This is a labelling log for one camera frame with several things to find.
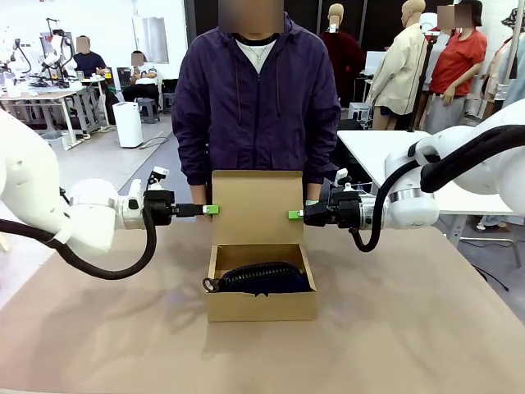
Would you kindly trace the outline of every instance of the box flap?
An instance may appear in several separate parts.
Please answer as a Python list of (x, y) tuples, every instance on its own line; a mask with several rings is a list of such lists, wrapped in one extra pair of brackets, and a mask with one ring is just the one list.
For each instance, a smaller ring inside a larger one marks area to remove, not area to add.
[(298, 244), (303, 221), (288, 211), (303, 208), (301, 172), (215, 171), (213, 218), (215, 245)]

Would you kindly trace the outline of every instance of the stool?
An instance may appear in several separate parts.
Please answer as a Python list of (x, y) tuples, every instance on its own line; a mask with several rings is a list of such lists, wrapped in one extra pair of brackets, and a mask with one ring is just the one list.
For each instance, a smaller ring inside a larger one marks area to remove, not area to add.
[(175, 93), (163, 93), (162, 94), (162, 108), (164, 108), (164, 113), (171, 113), (171, 106), (175, 100)]
[(155, 100), (152, 98), (137, 98), (137, 104), (139, 105), (139, 109), (146, 107), (148, 110), (148, 115), (146, 117), (140, 115), (140, 119), (142, 119), (144, 123), (153, 124), (157, 121), (161, 121)]

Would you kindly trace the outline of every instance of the open cardboard box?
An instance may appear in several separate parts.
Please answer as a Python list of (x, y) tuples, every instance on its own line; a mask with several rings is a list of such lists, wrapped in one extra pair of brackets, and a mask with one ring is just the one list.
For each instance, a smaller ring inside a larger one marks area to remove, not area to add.
[(317, 293), (304, 252), (301, 220), (288, 212), (303, 207), (301, 172), (219, 171), (213, 173), (213, 247), (208, 277), (220, 278), (249, 264), (285, 261), (308, 276), (312, 291), (252, 295), (207, 293), (208, 321), (313, 320)]

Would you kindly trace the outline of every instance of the table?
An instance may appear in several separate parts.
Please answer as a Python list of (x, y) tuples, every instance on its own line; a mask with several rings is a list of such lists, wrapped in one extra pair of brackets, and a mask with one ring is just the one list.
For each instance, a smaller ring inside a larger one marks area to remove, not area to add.
[[(362, 254), (347, 231), (307, 228), (319, 318), (280, 323), (208, 323), (209, 232), (159, 227), (152, 263), (119, 282), (52, 257), (0, 312), (0, 387), (523, 394), (525, 328), (437, 229), (387, 230)], [(98, 265), (127, 267), (144, 245), (119, 231)]]
[[(48, 110), (48, 107), (62, 107), (64, 119), (66, 120), (66, 124), (67, 124), (67, 130), (69, 132), (69, 138), (68, 139), (62, 138), (62, 143), (64, 144), (64, 149), (69, 150), (84, 141), (84, 139), (80, 140), (76, 138), (76, 133), (73, 130), (73, 126), (71, 125), (71, 119), (69, 118), (69, 111), (66, 105), (66, 98), (76, 93), (78, 93), (78, 90), (72, 91), (72, 90), (67, 90), (67, 89), (64, 89), (64, 91), (61, 91), (61, 92), (42, 93), (42, 94), (39, 94), (38, 96), (32, 96), (28, 92), (23, 92), (21, 96), (17, 98), (11, 98), (7, 95), (0, 96), (0, 102), (9, 103), (8, 105), (16, 106), (16, 107), (33, 107), (33, 106), (41, 107), (42, 112), (43, 112), (43, 117), (46, 120), (46, 124), (48, 125), (49, 130), (54, 130), (54, 129), (53, 129), (53, 121), (51, 120), (51, 114)], [(30, 103), (29, 104), (17, 103), (15, 105), (15, 103), (18, 101), (28, 101)]]
[(106, 109), (106, 94), (103, 92), (101, 82), (104, 82), (106, 78), (104, 79), (96, 79), (96, 80), (82, 80), (81, 82), (83, 84), (93, 84), (96, 83), (98, 85), (98, 92), (100, 93), (100, 104), (102, 105), (103, 113), (104, 113), (104, 119), (106, 119), (106, 126), (109, 126), (109, 117), (107, 117), (107, 109)]
[[(392, 151), (408, 148), (429, 136), (424, 131), (339, 131), (337, 134), (376, 186), (385, 182), (385, 159)], [(454, 216), (447, 233), (454, 246), (461, 239), (468, 215), (515, 216), (498, 195), (475, 195), (453, 182), (438, 190), (434, 196), (440, 213)]]

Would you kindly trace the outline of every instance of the purple jacket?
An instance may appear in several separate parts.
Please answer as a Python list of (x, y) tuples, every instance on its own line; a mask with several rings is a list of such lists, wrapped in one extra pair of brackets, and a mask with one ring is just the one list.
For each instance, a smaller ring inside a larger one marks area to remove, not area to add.
[(286, 14), (260, 76), (230, 34), (199, 36), (182, 62), (171, 113), (192, 186), (213, 170), (302, 171), (305, 183), (322, 183), (333, 169), (340, 105), (330, 58)]

